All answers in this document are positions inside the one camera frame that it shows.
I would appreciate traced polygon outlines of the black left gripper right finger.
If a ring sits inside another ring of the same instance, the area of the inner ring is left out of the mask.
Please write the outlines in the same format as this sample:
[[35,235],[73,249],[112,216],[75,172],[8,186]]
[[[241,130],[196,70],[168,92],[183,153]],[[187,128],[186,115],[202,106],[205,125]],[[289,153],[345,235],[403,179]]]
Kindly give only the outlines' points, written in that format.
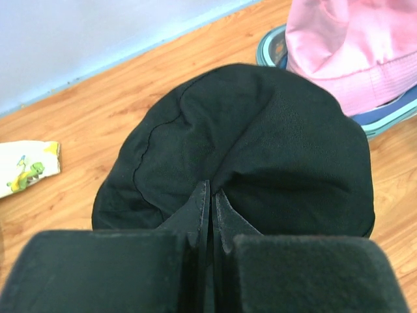
[[212,197],[217,312],[408,312],[386,254],[361,237],[263,235]]

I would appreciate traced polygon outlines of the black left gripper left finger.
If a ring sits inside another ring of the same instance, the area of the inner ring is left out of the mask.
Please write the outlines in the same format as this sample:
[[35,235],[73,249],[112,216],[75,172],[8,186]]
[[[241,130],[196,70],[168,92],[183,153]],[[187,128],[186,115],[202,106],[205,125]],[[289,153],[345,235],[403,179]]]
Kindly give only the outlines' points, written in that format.
[[1,292],[2,312],[202,312],[210,185],[154,230],[33,236]]

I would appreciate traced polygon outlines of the black pink-lined hat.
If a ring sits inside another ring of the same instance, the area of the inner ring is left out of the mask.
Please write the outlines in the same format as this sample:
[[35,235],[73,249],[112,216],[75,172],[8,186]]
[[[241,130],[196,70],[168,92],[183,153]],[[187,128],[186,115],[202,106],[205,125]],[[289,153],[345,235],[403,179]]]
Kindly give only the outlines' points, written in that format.
[[367,237],[375,224],[364,131],[276,67],[215,68],[161,98],[99,188],[93,228],[156,228],[201,181],[265,235]]

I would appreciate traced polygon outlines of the pink bucket hat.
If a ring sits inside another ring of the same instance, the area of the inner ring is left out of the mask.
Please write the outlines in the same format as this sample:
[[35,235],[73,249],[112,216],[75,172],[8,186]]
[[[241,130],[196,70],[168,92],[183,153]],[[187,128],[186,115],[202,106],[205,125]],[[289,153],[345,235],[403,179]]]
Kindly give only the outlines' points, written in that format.
[[415,1],[293,1],[287,70],[327,90],[345,115],[416,86]]

